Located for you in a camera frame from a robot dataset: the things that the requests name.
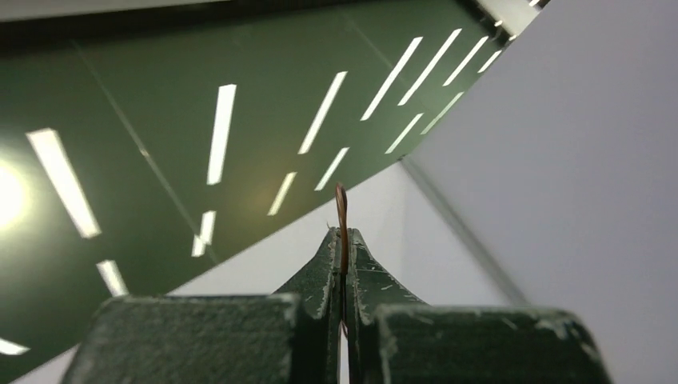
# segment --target dark green ceiling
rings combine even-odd
[[[421,87],[398,106],[458,28]],[[336,180],[355,186],[409,153],[425,138],[420,132],[500,49],[490,38],[454,82],[442,86],[489,33],[455,2],[394,1],[63,42],[5,56],[0,167],[21,184],[24,204],[0,228],[0,338],[30,349],[0,354],[0,382],[79,341],[90,315],[111,295],[98,262],[114,260],[130,293],[167,293],[330,200]],[[373,115],[361,121],[417,37],[423,39],[413,56]],[[342,71],[345,79],[309,152],[298,154]],[[237,90],[223,176],[208,186],[217,90],[229,84]],[[418,114],[403,141],[385,154]],[[46,127],[58,132],[98,236],[80,236],[26,136]],[[327,187],[315,191],[345,147]],[[278,213],[269,216],[290,172],[296,178]],[[201,216],[210,210],[216,211],[212,245],[204,256],[191,257]]]

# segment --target bright round light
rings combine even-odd
[[[0,167],[0,228],[19,216],[22,207],[21,183],[12,173]]]

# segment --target linear light fixture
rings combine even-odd
[[[445,106],[445,108],[443,108],[443,110],[442,110],[442,111],[441,111],[441,112],[440,112],[440,113],[439,113],[439,114],[438,114],[438,115],[437,115],[437,116],[436,116],[436,117],[435,117],[435,118],[434,118],[434,119],[426,126],[426,128],[424,128],[424,130],[421,131],[420,134],[427,134],[427,133],[431,130],[431,128],[433,128],[433,126],[436,125],[436,123],[438,122],[438,120],[440,120],[443,116],[445,116],[445,114],[447,113],[447,111],[448,111],[450,108],[452,108],[452,106],[457,102],[457,100],[459,100],[459,98],[461,97],[462,94],[464,94],[464,92],[458,93],[457,96],[455,96],[455,97],[452,99],[452,101],[449,102],[448,105]]]
[[[459,75],[459,73],[461,72],[461,70],[464,69],[464,67],[466,66],[466,64],[469,64],[469,62],[471,61],[471,59],[473,58],[473,56],[475,56],[475,54],[478,52],[478,50],[483,46],[483,44],[485,44],[485,42],[487,41],[487,39],[488,39],[488,36],[485,36],[485,37],[483,37],[482,39],[478,40],[478,42],[476,43],[475,46],[473,46],[473,48],[471,49],[471,51],[469,52],[469,54],[466,55],[466,57],[464,58],[464,60],[461,60],[461,62],[459,63],[459,66],[457,66],[457,68],[454,70],[454,72],[452,72],[452,74],[449,75],[449,77],[447,78],[447,80],[445,80],[445,83],[443,83],[443,86],[448,86],[448,85],[450,85],[450,84],[452,83],[452,81],[453,81],[455,78],[457,78],[457,76]]]
[[[337,96],[337,92],[339,92],[339,88],[341,87],[341,83],[344,81],[346,74],[347,72],[344,71],[339,72],[334,76],[334,80],[332,80],[332,84],[329,85],[327,94],[325,94],[325,98],[322,99],[322,103],[320,104],[318,112],[316,112],[316,117],[313,118],[313,122],[311,123],[311,127],[309,128],[309,132],[306,133],[306,137],[304,138],[304,141],[301,143],[301,148],[299,148],[299,154],[308,153],[309,150],[311,149],[311,144],[313,144],[313,140],[316,138],[317,132],[320,130],[320,126],[322,125],[322,122],[325,120],[327,111],[332,105],[334,97]]]
[[[26,136],[80,236],[93,238],[100,234],[97,219],[70,165],[58,132],[51,128],[44,128],[29,132]]]
[[[217,111],[214,113],[212,147],[209,149],[207,166],[207,185],[213,186],[221,181],[226,157],[226,145],[229,142],[233,102],[235,101],[235,84],[220,86],[217,94]]]
[[[19,344],[0,338],[0,354],[19,356],[20,354],[26,353],[29,349],[30,348],[26,346],[20,346]]]
[[[205,254],[205,246],[212,244],[212,235],[214,233],[214,220],[217,217],[217,212],[210,210],[202,214],[202,221],[200,223],[200,236],[193,237],[193,253],[194,258]]]
[[[414,50],[416,50],[417,46],[419,46],[421,39],[422,38],[414,38],[409,43],[407,50],[405,50],[405,52],[401,56],[401,59],[398,60],[398,63],[396,63],[396,66],[393,67],[393,70],[391,70],[391,73],[389,74],[389,76],[384,81],[384,84],[381,85],[381,88],[379,88],[379,91],[377,92],[377,94],[374,95],[374,99],[372,99],[372,102],[369,104],[369,106],[367,107],[367,110],[362,115],[362,118],[361,118],[362,122],[367,120],[370,116],[372,116],[372,113],[374,113],[374,110],[379,105],[379,102],[381,102],[382,98],[386,94],[386,91],[389,90],[389,87],[396,80],[398,74],[402,71],[405,64],[407,64],[407,61],[409,60],[409,58],[414,53]]]
[[[441,48],[436,52],[436,55],[433,56],[429,64],[426,66],[426,68],[424,68],[424,71],[421,72],[421,74],[414,82],[414,84],[412,84],[409,90],[405,92],[405,96],[403,96],[401,101],[398,102],[399,106],[403,106],[412,97],[414,92],[419,88],[419,86],[421,86],[421,83],[424,82],[424,80],[426,79],[427,76],[429,76],[429,74],[436,66],[436,64],[441,60],[449,46],[451,46],[454,40],[457,38],[457,36],[459,36],[459,33],[461,33],[461,28],[454,30],[452,34],[449,35],[447,40],[445,40]]]
[[[325,174],[322,175],[322,178],[320,179],[320,182],[316,186],[315,190],[322,190],[323,188],[325,188],[325,184],[327,184],[327,182],[329,181],[329,178],[332,177],[332,174],[334,173],[334,171],[337,170],[339,163],[341,162],[341,160],[346,155],[346,152],[348,152],[348,151],[349,151],[348,147],[341,148],[341,150],[339,150],[339,153],[337,154],[337,156],[335,156],[334,160],[332,160],[332,163],[329,164],[329,167],[327,168],[327,171],[325,171]]]
[[[125,286],[125,282],[120,275],[120,270],[118,270],[118,264],[116,264],[115,261],[104,260],[103,262],[98,262],[97,268],[99,269],[99,274],[104,279],[110,294],[117,297],[129,293],[127,292],[127,286]]]
[[[402,139],[405,138],[405,136],[406,136],[407,133],[412,129],[412,127],[413,127],[415,124],[417,124],[417,122],[419,121],[419,119],[421,118],[422,115],[423,115],[423,114],[418,114],[417,116],[415,116],[415,117],[412,119],[411,122],[409,122],[409,124],[405,127],[405,129],[401,132],[401,134],[396,138],[396,141],[393,142],[393,144],[391,144],[391,146],[386,150],[386,153],[385,153],[385,154],[390,154],[391,152],[393,152],[393,150],[396,149],[396,147],[398,146],[398,144],[401,143]]]
[[[497,60],[497,58],[499,57],[500,54],[501,54],[501,50],[498,50],[497,52],[493,53],[492,56],[490,56],[488,58],[488,61],[485,62],[485,64],[483,64],[483,66],[480,68],[480,70],[478,70],[478,73],[482,74],[483,72],[485,72],[485,70],[487,70],[489,68],[489,66],[491,66],[492,63],[495,60]]]
[[[277,214],[278,210],[280,210],[280,206],[282,205],[283,200],[285,200],[287,191],[292,186],[292,182],[294,181],[295,176],[297,176],[297,172],[290,172],[285,176],[285,179],[282,181],[282,184],[280,185],[280,190],[278,190],[276,198],[273,200],[273,204],[271,205],[271,209],[269,210],[269,216],[274,216],[275,214]]]

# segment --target white light strip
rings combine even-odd
[[[337,167],[339,166],[339,163],[341,162],[341,160],[346,155],[346,152],[348,152],[348,151],[349,151],[348,147],[341,148],[341,150],[339,151],[337,156],[334,158],[334,160],[332,160],[332,164],[329,165],[329,168],[327,169],[325,174],[322,175],[322,178],[320,179],[320,182],[316,186],[315,190],[322,190],[323,188],[325,188],[325,184],[327,184],[327,182],[329,181],[329,178],[332,177],[332,174],[337,169]]]
[[[57,190],[59,198],[73,224],[83,238],[93,238],[101,233],[90,204],[80,187],[78,177],[70,165],[56,130],[44,128],[26,134],[33,150]]]
[[[489,66],[491,66],[492,63],[493,63],[495,60],[497,60],[497,58],[499,57],[500,54],[501,54],[501,50],[498,50],[497,52],[493,53],[492,56],[490,56],[490,57],[488,58],[488,61],[485,62],[485,64],[483,64],[483,66],[481,67],[481,69],[478,70],[478,73],[479,73],[479,74],[482,74],[483,72],[485,72],[485,70],[487,70],[487,69],[489,68]]]
[[[372,102],[367,107],[367,110],[365,111],[365,113],[362,115],[362,118],[361,118],[362,122],[367,120],[370,116],[372,116],[372,113],[374,112],[374,110],[379,105],[379,102],[381,101],[381,99],[386,94],[386,91],[389,90],[389,87],[396,80],[398,74],[401,72],[401,70],[403,69],[405,64],[407,64],[407,61],[409,60],[409,58],[414,53],[414,50],[417,48],[417,46],[419,46],[421,39],[422,38],[414,38],[412,40],[412,42],[409,43],[407,50],[405,50],[401,59],[398,60],[398,63],[396,64],[396,66],[393,67],[393,70],[391,71],[389,76],[384,81],[384,84],[381,85],[381,88],[379,88],[379,91],[374,96],[374,99],[372,100]]]
[[[417,122],[419,121],[419,119],[421,118],[422,115],[423,115],[423,114],[418,114],[417,116],[415,116],[415,117],[412,119],[411,122],[409,122],[409,124],[408,124],[408,125],[405,127],[405,129],[401,132],[400,136],[398,136],[398,138],[396,139],[396,141],[393,142],[393,144],[391,144],[391,146],[386,150],[385,154],[390,154],[391,152],[393,152],[393,150],[396,149],[396,147],[398,146],[398,144],[401,143],[402,139],[405,138],[405,136],[406,136],[407,133],[412,129],[412,127],[413,127],[415,124],[417,124]]]
[[[452,32],[452,34],[449,35],[449,37],[447,38],[447,40],[445,40],[445,42],[443,43],[441,48],[436,52],[436,55],[433,56],[433,58],[431,59],[429,64],[426,66],[426,68],[424,68],[424,72],[421,72],[421,74],[419,75],[419,78],[417,78],[417,80],[414,82],[414,84],[412,84],[412,86],[405,93],[405,96],[403,96],[401,101],[398,102],[399,106],[403,106],[412,97],[412,95],[414,94],[414,91],[416,91],[417,88],[419,88],[419,86],[421,85],[421,83],[424,82],[426,77],[429,76],[429,74],[431,73],[433,68],[436,66],[436,64],[443,57],[443,54],[445,54],[445,52],[447,51],[449,46],[452,45],[452,43],[454,42],[454,39],[456,39],[457,36],[459,36],[459,33],[461,33],[461,28],[454,30]]]
[[[449,104],[448,104],[445,108],[443,108],[443,110],[436,116],[436,118],[434,118],[434,119],[426,126],[426,128],[424,128],[424,130],[421,131],[420,134],[427,134],[427,133],[431,130],[431,128],[433,128],[433,126],[436,125],[436,123],[438,122],[438,120],[440,120],[443,116],[445,116],[445,114],[447,113],[447,111],[448,111],[450,108],[452,108],[452,106],[454,105],[454,103],[456,103],[457,100],[459,100],[459,98],[461,97],[462,94],[464,94],[464,92],[458,93],[457,96],[455,96],[455,97],[452,99],[452,101],[449,102]]]
[[[212,147],[209,149],[209,165],[207,166],[208,186],[213,186],[221,181],[221,172],[224,170],[224,158],[226,157],[226,144],[229,142],[235,90],[235,84],[219,87],[217,112],[214,114]]]
[[[122,276],[120,276],[120,271],[118,270],[118,265],[115,261],[104,260],[103,262],[98,262],[97,268],[99,269],[99,274],[104,279],[110,294],[117,297],[129,293],[127,292],[125,282],[122,281]]]
[[[285,200],[285,195],[287,195],[287,191],[292,186],[294,176],[297,176],[297,172],[290,172],[287,174],[287,176],[285,176],[285,180],[282,181],[282,185],[280,185],[280,190],[278,190],[276,198],[275,200],[273,200],[273,204],[271,205],[271,209],[269,210],[269,216],[277,214],[278,210],[280,210],[282,201]]]
[[[212,234],[214,233],[214,220],[217,217],[217,212],[210,210],[202,214],[202,222],[200,224],[200,236],[193,237],[193,257],[202,256],[205,254],[205,246],[212,244]]]
[[[469,62],[471,61],[471,59],[473,58],[473,56],[478,52],[478,50],[483,46],[483,44],[485,44],[485,42],[487,41],[487,39],[488,39],[488,37],[485,36],[484,38],[478,40],[478,42],[477,42],[476,45],[471,49],[471,51],[469,52],[469,54],[466,55],[466,57],[464,58],[464,60],[462,60],[462,61],[459,63],[459,66],[454,70],[454,72],[452,72],[452,74],[449,75],[449,77],[447,78],[447,80],[445,80],[445,83],[443,83],[443,86],[448,86],[448,85],[450,85],[450,83],[452,83],[452,81],[453,81],[455,78],[457,78],[457,75],[459,75],[459,73],[461,72],[461,70],[464,69],[464,67],[466,66],[466,64],[469,64]]]
[[[20,354],[26,353],[29,349],[30,348],[25,346],[20,346],[19,344],[7,341],[4,338],[0,338],[0,354],[19,356]]]
[[[320,104],[320,108],[316,113],[316,117],[311,123],[309,132],[306,134],[304,142],[301,144],[301,148],[299,148],[299,154],[305,154],[311,149],[311,144],[313,144],[313,140],[316,138],[316,134],[320,130],[323,120],[325,120],[325,116],[327,115],[327,111],[334,101],[334,97],[337,96],[337,92],[339,92],[339,88],[346,77],[346,73],[346,71],[339,72],[334,76],[334,80],[332,80],[332,84],[329,86],[327,94]]]

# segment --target gray wall trim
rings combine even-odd
[[[525,297],[523,290],[506,274],[499,262],[489,253],[487,248],[476,237],[475,234],[464,224],[457,212],[452,208],[447,199],[438,191],[435,184],[429,179],[426,173],[409,156],[401,159],[401,165],[412,179],[415,185],[421,190],[421,193],[431,202],[433,207],[441,215],[445,223],[449,226],[461,242],[468,248],[469,253],[480,263],[481,267],[488,273],[499,289],[506,295],[506,298],[514,306],[530,305]]]

